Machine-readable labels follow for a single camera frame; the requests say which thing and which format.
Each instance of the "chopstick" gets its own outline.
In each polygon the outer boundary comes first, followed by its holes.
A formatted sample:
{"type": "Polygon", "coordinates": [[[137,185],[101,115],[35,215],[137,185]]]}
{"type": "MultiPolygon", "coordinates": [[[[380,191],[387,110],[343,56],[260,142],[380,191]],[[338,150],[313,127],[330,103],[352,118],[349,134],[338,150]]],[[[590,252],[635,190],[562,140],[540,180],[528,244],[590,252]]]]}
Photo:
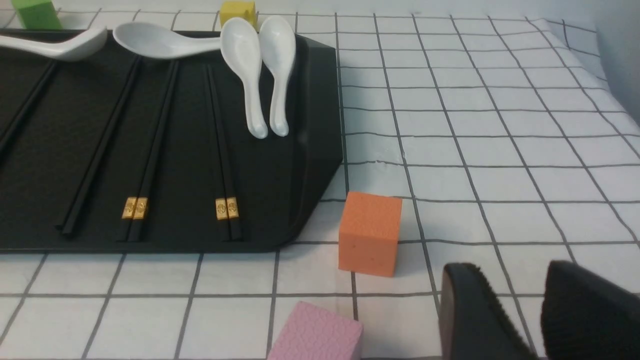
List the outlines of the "chopstick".
{"type": "Polygon", "coordinates": [[[222,177],[226,195],[225,202],[227,206],[229,227],[231,229],[231,240],[238,241],[242,239],[242,228],[240,224],[240,213],[238,210],[233,174],[231,173],[231,164],[229,161],[229,149],[227,147],[225,128],[219,106],[220,99],[218,98],[218,93],[216,91],[216,81],[213,75],[213,69],[211,69],[210,65],[207,65],[206,72],[206,83],[208,83],[209,89],[209,92],[207,93],[207,103],[214,118],[210,125],[211,136],[213,137],[213,133],[215,132],[218,137],[218,154],[220,157],[220,164],[222,166],[222,177]]]}
{"type": "Polygon", "coordinates": [[[7,124],[7,126],[4,128],[4,131],[0,133],[0,155],[4,154],[7,146],[9,146],[15,134],[20,129],[20,126],[27,118],[29,111],[32,110],[32,105],[37,102],[40,94],[45,90],[49,80],[53,78],[53,74],[57,68],[58,62],[56,60],[50,60],[47,63],[47,66],[42,72],[40,79],[29,92],[29,95],[20,107],[20,110],[15,114],[11,121],[9,121],[9,124],[7,124]]]}
{"type": "Polygon", "coordinates": [[[213,174],[213,186],[214,186],[214,196],[215,200],[215,208],[214,212],[216,214],[216,220],[218,223],[218,228],[220,229],[220,240],[221,241],[229,241],[230,239],[230,227],[229,227],[229,212],[227,209],[227,191],[225,189],[225,182],[223,179],[224,170],[222,168],[222,160],[220,154],[220,148],[218,143],[218,130],[216,129],[216,123],[214,121],[216,117],[216,105],[213,99],[213,95],[211,93],[211,82],[209,81],[209,67],[207,65],[203,66],[203,75],[204,75],[204,94],[206,98],[207,104],[207,112],[208,117],[204,118],[207,127],[209,129],[209,148],[211,150],[211,161],[210,164],[212,166],[212,174],[213,174]]]}
{"type": "Polygon", "coordinates": [[[87,169],[84,171],[84,176],[80,180],[80,185],[77,187],[76,193],[74,194],[74,198],[71,203],[68,205],[67,210],[61,214],[58,221],[56,222],[56,228],[62,230],[62,235],[70,236],[73,234],[74,229],[76,227],[76,222],[82,208],[86,202],[87,195],[93,184],[95,179],[95,175],[102,163],[102,159],[104,157],[104,153],[111,141],[111,137],[115,132],[115,129],[118,127],[118,123],[120,122],[120,117],[122,115],[122,110],[124,109],[125,104],[129,99],[129,94],[131,93],[136,75],[138,74],[138,69],[140,68],[140,64],[142,63],[142,57],[136,56],[131,67],[129,68],[129,72],[127,73],[127,81],[125,82],[122,91],[120,92],[120,96],[118,97],[118,101],[111,112],[111,116],[105,125],[104,130],[100,136],[100,140],[98,145],[95,148],[91,161],[87,166],[87,169]]]}
{"type": "Polygon", "coordinates": [[[148,143],[142,153],[140,172],[133,178],[131,192],[125,201],[122,211],[122,221],[118,230],[118,241],[139,241],[142,230],[142,220],[145,218],[149,203],[156,165],[164,138],[167,119],[171,108],[179,63],[173,60],[169,65],[168,77],[164,88],[163,103],[156,116],[155,124],[148,134],[148,143]]]}

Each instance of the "white grid tablecloth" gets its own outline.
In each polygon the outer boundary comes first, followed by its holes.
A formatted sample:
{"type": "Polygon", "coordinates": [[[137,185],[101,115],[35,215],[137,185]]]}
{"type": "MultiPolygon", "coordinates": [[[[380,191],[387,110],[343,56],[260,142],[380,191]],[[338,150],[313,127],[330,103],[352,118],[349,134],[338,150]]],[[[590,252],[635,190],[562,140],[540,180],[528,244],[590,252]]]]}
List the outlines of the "white grid tablecloth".
{"type": "MultiPolygon", "coordinates": [[[[59,15],[79,29],[220,28],[215,12],[59,15]]],[[[365,358],[440,359],[440,280],[453,261],[483,269],[543,357],[551,259],[640,293],[640,129],[607,91],[593,30],[285,18],[338,49],[344,119],[345,165],[298,241],[269,254],[0,256],[0,359],[264,359],[299,300],[363,322],[365,358]],[[350,190],[404,199],[394,278],[337,270],[350,190]]],[[[1,26],[19,27],[12,10],[1,26]]]]}

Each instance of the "gold chopstick band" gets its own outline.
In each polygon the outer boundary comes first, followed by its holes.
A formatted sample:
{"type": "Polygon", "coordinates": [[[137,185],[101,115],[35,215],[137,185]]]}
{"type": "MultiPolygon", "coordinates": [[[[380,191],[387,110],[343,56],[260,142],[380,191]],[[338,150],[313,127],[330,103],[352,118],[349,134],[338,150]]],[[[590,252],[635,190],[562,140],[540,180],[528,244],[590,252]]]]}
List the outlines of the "gold chopstick band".
{"type": "Polygon", "coordinates": [[[137,197],[128,197],[124,204],[124,210],[122,210],[122,218],[133,218],[133,213],[136,210],[137,197]]]}
{"type": "Polygon", "coordinates": [[[227,199],[227,212],[229,213],[229,218],[240,217],[240,214],[238,213],[238,203],[235,197],[230,197],[227,199]]]}
{"type": "Polygon", "coordinates": [[[216,199],[216,218],[225,220],[229,218],[227,213],[227,201],[224,198],[216,199]]]}
{"type": "Polygon", "coordinates": [[[128,197],[124,204],[124,210],[122,210],[122,218],[144,219],[147,214],[148,200],[146,197],[128,197]]]}

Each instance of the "yellow cube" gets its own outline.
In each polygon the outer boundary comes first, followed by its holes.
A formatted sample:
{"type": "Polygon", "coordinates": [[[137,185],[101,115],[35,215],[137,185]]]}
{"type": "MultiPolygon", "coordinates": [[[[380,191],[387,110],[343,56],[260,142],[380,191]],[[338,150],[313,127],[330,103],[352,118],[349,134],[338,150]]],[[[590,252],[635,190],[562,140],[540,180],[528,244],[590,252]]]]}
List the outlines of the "yellow cube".
{"type": "Polygon", "coordinates": [[[220,26],[224,26],[227,20],[233,17],[241,17],[247,20],[255,29],[258,28],[258,19],[255,16],[255,2],[253,1],[225,1],[220,8],[220,26]]]}

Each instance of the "foam block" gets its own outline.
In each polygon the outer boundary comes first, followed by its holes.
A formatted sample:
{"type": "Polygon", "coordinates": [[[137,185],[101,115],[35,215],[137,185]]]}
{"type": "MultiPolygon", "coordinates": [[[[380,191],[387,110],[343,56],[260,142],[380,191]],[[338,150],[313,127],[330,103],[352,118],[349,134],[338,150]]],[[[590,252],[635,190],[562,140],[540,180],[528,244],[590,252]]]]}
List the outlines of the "foam block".
{"type": "Polygon", "coordinates": [[[11,0],[11,4],[25,29],[62,29],[51,0],[11,0]]]}
{"type": "Polygon", "coordinates": [[[255,29],[258,28],[258,18],[255,14],[253,1],[225,1],[220,8],[220,26],[224,26],[227,20],[233,17],[241,17],[247,20],[255,29]]]}
{"type": "Polygon", "coordinates": [[[267,360],[360,360],[361,323],[298,302],[267,360]]]}
{"type": "Polygon", "coordinates": [[[402,199],[349,192],[338,239],[338,268],[392,277],[402,199]]]}

